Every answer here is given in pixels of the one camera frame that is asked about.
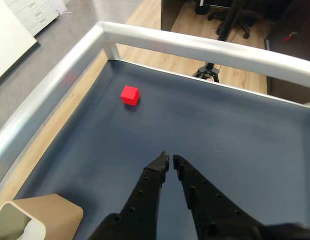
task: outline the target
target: metal railing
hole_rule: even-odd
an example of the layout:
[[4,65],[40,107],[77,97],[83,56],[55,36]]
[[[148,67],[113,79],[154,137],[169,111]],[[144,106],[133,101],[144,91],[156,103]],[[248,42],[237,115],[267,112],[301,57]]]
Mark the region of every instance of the metal railing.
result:
[[108,59],[119,59],[115,43],[221,64],[310,87],[310,61],[229,42],[98,22],[40,82],[0,130],[0,181],[100,50],[105,50]]

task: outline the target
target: dark blue surface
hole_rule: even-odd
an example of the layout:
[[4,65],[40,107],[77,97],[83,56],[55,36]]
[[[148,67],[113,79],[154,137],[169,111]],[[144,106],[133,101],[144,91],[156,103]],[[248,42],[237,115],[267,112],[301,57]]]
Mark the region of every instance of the dark blue surface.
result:
[[[122,103],[125,85],[139,88],[136,107]],[[121,61],[105,65],[17,199],[58,193],[78,204],[75,239],[84,240],[121,211],[163,150],[186,158],[258,221],[310,225],[310,109]],[[171,167],[157,239],[196,238]]]

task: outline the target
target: white wall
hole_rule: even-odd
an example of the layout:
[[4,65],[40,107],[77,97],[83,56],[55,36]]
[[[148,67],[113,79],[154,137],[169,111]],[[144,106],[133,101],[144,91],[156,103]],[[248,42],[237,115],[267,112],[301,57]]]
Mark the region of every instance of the white wall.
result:
[[0,0],[0,76],[35,43],[36,39]]

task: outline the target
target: white cabinet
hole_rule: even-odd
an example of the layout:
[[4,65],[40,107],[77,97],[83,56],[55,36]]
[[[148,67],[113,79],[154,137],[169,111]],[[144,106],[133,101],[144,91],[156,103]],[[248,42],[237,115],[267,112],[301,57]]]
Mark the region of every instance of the white cabinet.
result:
[[33,36],[59,15],[50,0],[4,0],[4,2]]

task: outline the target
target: office chair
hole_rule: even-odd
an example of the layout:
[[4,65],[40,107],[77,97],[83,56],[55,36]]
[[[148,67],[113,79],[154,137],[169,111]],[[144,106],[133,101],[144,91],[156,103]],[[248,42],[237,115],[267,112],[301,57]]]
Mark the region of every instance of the office chair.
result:
[[[224,21],[226,19],[226,16],[228,14],[229,10],[224,10],[224,11],[214,11],[212,12],[210,15],[208,15],[208,21],[211,21],[213,19],[220,19],[222,21]],[[249,13],[248,11],[246,10],[240,10],[239,12],[239,16],[238,16],[238,19],[236,20],[236,23],[235,25],[241,29],[244,30],[244,39],[248,39],[249,36],[250,36],[250,27],[252,27],[256,22],[256,18],[253,17],[253,16],[249,16]],[[223,23],[222,22],[217,30],[216,30],[216,33],[217,35],[219,35],[220,33],[220,30],[222,29],[223,27]]]

